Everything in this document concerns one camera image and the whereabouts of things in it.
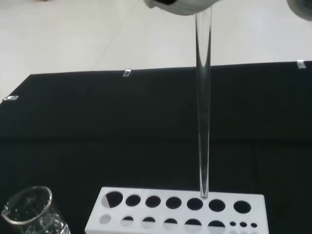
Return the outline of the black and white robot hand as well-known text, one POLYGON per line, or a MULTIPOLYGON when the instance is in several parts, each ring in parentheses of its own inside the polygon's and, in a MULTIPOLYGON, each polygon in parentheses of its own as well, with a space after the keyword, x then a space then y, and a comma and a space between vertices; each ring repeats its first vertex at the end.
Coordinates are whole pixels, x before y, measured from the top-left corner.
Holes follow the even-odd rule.
MULTIPOLYGON (((157 7, 172 14, 189 16, 203 12, 219 0, 144 0, 143 2, 149 8, 157 7)), ((307 21, 312 20, 311 0, 287 0, 286 2, 295 15, 307 21)))

